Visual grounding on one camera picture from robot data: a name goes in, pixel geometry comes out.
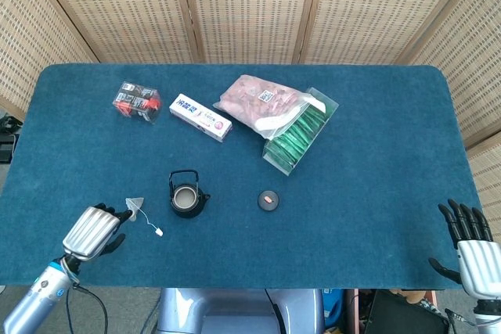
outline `white box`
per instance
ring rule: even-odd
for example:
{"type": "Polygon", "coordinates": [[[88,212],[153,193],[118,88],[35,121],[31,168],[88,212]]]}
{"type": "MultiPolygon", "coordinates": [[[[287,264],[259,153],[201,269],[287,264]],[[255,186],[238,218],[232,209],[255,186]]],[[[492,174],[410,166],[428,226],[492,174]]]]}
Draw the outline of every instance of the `white box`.
{"type": "Polygon", "coordinates": [[[169,106],[169,110],[219,142],[222,142],[229,130],[232,129],[231,121],[184,94],[178,95],[178,98],[169,106]]]}

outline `plastic bag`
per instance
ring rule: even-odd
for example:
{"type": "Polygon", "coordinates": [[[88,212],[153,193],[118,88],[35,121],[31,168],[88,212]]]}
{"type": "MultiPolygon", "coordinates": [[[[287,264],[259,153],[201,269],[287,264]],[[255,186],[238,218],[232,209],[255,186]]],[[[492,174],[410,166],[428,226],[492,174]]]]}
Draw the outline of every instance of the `plastic bag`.
{"type": "Polygon", "coordinates": [[[214,107],[271,140],[280,136],[308,105],[326,112],[325,105],[308,93],[244,74],[214,107]]]}

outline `blue felt tablecloth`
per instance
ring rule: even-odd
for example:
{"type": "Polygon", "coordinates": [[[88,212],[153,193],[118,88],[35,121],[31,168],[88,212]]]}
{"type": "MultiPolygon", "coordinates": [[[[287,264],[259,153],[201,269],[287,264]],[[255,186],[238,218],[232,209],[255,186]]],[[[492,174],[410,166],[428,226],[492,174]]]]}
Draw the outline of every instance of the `blue felt tablecloth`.
{"type": "Polygon", "coordinates": [[[0,284],[31,283],[62,254],[83,210],[104,202],[143,216],[123,245],[81,266],[84,284],[164,287],[453,286],[428,265],[455,267],[437,209],[478,205],[452,102],[431,66],[64,64],[43,71],[0,200],[0,284]],[[261,158],[265,140],[234,121],[223,143],[173,117],[182,92],[210,106],[241,74],[305,90],[340,107],[287,177],[261,158]],[[122,81],[158,88],[155,123],[112,106],[122,81]],[[168,174],[200,173],[211,194],[194,219],[169,208],[168,174]],[[271,213],[260,191],[280,195],[271,213]]]}

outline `clear plastic box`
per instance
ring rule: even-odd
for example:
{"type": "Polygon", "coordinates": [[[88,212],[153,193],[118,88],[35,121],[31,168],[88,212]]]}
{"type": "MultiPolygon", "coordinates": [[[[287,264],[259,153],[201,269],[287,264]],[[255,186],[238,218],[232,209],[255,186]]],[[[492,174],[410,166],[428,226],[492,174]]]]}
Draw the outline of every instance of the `clear plastic box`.
{"type": "Polygon", "coordinates": [[[268,140],[263,149],[263,158],[289,175],[315,141],[339,105],[315,88],[307,93],[326,105],[323,113],[313,105],[307,106],[297,119],[279,137],[268,140]]]}

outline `robotic hand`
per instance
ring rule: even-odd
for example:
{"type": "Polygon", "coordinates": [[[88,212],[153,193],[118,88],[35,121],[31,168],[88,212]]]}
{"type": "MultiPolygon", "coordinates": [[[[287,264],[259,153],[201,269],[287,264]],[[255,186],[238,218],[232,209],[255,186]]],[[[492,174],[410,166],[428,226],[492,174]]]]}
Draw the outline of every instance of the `robotic hand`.
{"type": "Polygon", "coordinates": [[[135,220],[137,207],[115,213],[104,203],[88,207],[63,240],[64,255],[49,263],[3,323],[5,334],[33,333],[51,313],[61,296],[78,286],[81,262],[112,253],[125,239],[108,242],[127,219],[135,220]]]}
{"type": "Polygon", "coordinates": [[[439,204],[457,251],[460,272],[443,267],[434,258],[428,259],[440,275],[463,285],[465,292],[477,299],[474,308],[478,332],[501,333],[501,246],[492,240],[484,214],[476,208],[458,205],[449,199],[451,210],[439,204]]]}

